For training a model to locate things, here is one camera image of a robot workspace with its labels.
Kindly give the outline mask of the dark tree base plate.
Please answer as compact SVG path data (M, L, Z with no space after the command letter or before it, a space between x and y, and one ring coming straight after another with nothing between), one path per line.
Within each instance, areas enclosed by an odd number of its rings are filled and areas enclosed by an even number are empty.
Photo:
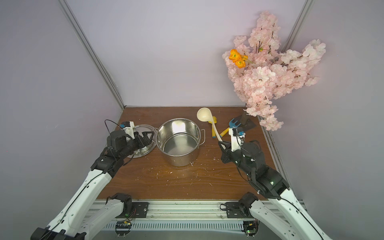
M241 128L244 132L249 131L253 128L255 128L257 125L252 121L253 117L250 115L247 115L244 113L241 116L237 116L235 118L235 121L237 121L237 124L240 124L238 128Z

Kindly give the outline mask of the cream plastic ladle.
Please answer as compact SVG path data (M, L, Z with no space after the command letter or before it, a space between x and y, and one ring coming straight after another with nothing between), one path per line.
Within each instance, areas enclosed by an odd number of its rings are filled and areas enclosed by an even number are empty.
M209 108L200 108L197 112L197 118L201 122L211 122L212 124L214 123L213 115ZM220 134L216 128L216 125L214 125L214 129L216 132L216 138L218 139L218 141L222 141L222 138L220 137Z

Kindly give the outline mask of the left circuit board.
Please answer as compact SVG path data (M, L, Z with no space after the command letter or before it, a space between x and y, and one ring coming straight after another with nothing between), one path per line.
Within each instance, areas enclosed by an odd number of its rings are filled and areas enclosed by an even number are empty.
M115 224L115 233L117 237L125 238L132 230L133 224L130 221L117 221Z

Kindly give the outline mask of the stainless steel pot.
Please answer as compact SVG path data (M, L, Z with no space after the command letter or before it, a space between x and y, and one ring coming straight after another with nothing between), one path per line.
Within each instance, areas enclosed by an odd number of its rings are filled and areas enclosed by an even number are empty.
M189 119L172 119L155 129L155 143L165 160L174 167L191 165L206 141L206 131Z

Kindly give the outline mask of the yellow toy shovel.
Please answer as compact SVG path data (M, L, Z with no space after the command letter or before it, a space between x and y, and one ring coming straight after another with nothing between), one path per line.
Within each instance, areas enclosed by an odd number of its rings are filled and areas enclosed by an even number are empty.
M213 121L214 123L212 125L212 138L216 138L216 132L215 132L215 129L214 129L214 125L217 123L217 118L215 116L213 116Z

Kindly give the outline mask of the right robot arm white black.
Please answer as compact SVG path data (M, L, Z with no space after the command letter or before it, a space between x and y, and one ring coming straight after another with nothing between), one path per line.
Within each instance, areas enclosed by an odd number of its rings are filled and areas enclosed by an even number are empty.
M247 175L248 183L259 195L272 203L283 215L277 216L254 194L247 193L240 204L282 240L328 240L330 237L316 224L296 198L282 175L269 167L257 141L245 143L239 137L233 143L219 142L223 163L234 163Z

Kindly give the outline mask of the blue yellow toy rake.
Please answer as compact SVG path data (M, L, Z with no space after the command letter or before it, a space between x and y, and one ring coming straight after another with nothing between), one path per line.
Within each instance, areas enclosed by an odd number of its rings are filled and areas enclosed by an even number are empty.
M229 132L230 128L237 128L240 125L241 125L240 121L238 121L236 119L231 119L231 121L229 122L229 127L220 133L220 137L225 136Z

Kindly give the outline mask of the orange artificial flower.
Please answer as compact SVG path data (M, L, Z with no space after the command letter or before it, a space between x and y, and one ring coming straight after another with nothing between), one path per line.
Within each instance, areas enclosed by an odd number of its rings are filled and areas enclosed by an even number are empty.
M242 69L246 67L246 62L248 61L248 56L241 55L236 49L230 51L229 60L231 60L235 65Z

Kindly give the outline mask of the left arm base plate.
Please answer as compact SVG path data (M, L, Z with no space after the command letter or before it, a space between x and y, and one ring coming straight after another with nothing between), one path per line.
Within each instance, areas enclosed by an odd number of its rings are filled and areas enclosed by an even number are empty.
M146 218L149 208L149 202L132 202L125 203L123 212L117 218Z

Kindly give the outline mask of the circuit board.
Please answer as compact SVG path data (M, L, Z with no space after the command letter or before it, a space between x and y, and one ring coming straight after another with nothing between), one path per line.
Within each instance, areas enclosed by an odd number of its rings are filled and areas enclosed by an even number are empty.
M259 231L259 221L243 221L243 232L247 238L254 238Z
M115 233L117 237L125 238L132 230L133 224L130 221L117 221L115 224Z

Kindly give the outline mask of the right circuit board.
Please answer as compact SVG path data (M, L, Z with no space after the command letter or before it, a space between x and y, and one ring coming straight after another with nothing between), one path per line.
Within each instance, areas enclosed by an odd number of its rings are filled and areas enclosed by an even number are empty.
M259 231L259 221L243 221L243 232L247 238L254 238Z

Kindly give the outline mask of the aluminium mounting rail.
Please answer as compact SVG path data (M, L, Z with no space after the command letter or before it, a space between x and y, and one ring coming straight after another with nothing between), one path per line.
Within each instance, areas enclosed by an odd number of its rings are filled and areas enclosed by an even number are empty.
M226 219L228 200L142 200L149 203L147 220L219 220Z

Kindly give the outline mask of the glass pot lid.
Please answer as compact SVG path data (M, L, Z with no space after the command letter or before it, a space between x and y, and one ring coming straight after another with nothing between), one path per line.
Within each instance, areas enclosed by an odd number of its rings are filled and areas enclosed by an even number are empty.
M156 146L153 138L155 137L156 129L150 125L138 125L134 127L135 137L139 137L139 146L142 147L133 154L129 155L129 158L141 158L148 155Z

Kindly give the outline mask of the pink artificial blossom tree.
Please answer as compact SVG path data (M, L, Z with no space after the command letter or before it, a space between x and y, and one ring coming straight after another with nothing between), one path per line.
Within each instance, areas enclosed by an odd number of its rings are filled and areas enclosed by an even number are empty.
M301 52L279 52L279 30L278 18L264 11L249 37L234 39L233 49L248 56L246 67L240 69L229 60L231 50L223 54L228 77L235 93L245 103L247 115L261 117L260 125L268 131L277 131L284 124L275 116L278 107L273 100L316 84L318 78L310 71L326 53L326 44L320 40L312 40Z

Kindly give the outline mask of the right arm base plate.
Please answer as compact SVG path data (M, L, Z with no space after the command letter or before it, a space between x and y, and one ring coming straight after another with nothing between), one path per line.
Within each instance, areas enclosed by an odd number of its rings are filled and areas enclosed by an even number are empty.
M253 219L250 205L239 202L226 202L221 205L221 210L226 212L229 219Z

